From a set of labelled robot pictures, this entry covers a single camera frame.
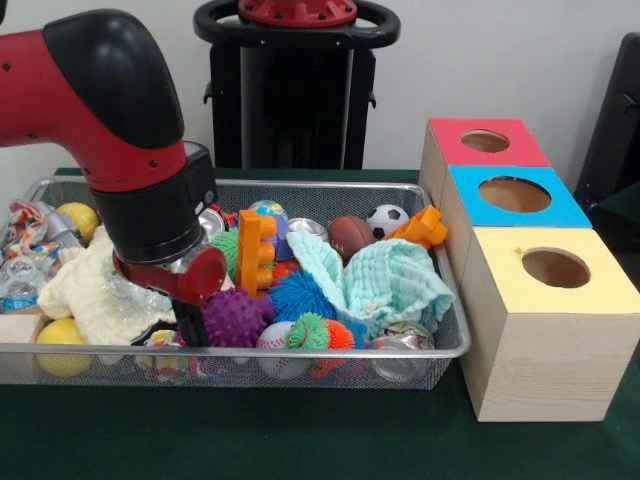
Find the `green spiky ball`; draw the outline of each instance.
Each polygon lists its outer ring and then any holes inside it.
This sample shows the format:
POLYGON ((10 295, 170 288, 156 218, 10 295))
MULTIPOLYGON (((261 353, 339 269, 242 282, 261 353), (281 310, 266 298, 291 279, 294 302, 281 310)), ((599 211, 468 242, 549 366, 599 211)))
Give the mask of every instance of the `green spiky ball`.
POLYGON ((299 349, 327 348, 329 329, 320 315, 303 313, 287 333, 287 347, 299 349))
POLYGON ((228 232, 219 233, 214 237, 211 246, 216 247, 224 254, 224 258, 227 260, 227 272, 235 283, 238 269, 238 229, 233 227, 228 232))

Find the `circular hole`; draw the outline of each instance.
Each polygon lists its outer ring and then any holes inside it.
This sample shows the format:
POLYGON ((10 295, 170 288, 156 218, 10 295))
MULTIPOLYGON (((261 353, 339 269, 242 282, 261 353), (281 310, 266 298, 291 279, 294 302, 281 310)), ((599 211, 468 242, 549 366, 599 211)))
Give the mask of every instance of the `circular hole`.
POLYGON ((587 265, 578 257, 557 248, 536 248, 522 257, 529 275, 550 287, 578 288, 589 281, 587 265))
POLYGON ((494 177, 482 182, 478 192, 485 202, 509 212, 539 212, 551 203, 549 192, 524 178, 494 177))
POLYGON ((491 130, 471 130, 462 135, 462 143, 479 152, 498 153, 509 148, 509 139, 491 130))

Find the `yellow ball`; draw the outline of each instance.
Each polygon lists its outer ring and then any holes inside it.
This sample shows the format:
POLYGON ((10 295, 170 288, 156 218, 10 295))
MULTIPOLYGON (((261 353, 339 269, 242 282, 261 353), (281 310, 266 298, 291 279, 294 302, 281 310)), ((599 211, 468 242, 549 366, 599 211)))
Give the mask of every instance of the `yellow ball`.
MULTIPOLYGON (((84 345, 85 341, 73 318, 54 320, 44 327, 36 343, 59 345, 84 345)), ((91 366, 91 355, 59 355, 40 353, 36 355, 40 366, 57 377, 73 377, 91 366)))
POLYGON ((98 225, 100 225, 100 220, 98 220, 96 212, 84 203, 65 203, 58 207, 57 212, 60 214, 66 213, 71 217, 73 223, 78 227, 78 230, 80 230, 80 235, 82 235, 82 241, 85 245, 91 241, 93 232, 95 232, 98 225))

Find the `towel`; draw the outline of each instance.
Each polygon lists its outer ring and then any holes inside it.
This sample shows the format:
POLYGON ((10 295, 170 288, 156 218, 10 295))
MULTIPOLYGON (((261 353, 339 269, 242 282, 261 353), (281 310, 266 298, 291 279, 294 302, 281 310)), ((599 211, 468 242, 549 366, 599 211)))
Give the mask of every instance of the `towel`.
POLYGON ((115 272, 113 243, 98 227, 91 245, 67 261, 38 298, 50 318, 73 316, 92 345, 130 345, 164 320, 175 323, 171 302, 115 272))
POLYGON ((455 298, 427 251, 406 240, 369 245, 344 271, 338 253, 318 237, 293 232, 287 242, 336 308, 338 320, 364 323, 369 341, 401 320, 420 322, 434 333, 455 298))

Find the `purple spiky ball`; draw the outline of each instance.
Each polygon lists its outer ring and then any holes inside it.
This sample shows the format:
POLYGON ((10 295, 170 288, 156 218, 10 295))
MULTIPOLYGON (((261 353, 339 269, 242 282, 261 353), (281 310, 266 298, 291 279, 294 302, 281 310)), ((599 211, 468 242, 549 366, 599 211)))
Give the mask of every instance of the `purple spiky ball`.
POLYGON ((247 290, 216 293, 202 309, 204 326, 212 347, 255 347, 267 327, 263 307, 247 290))

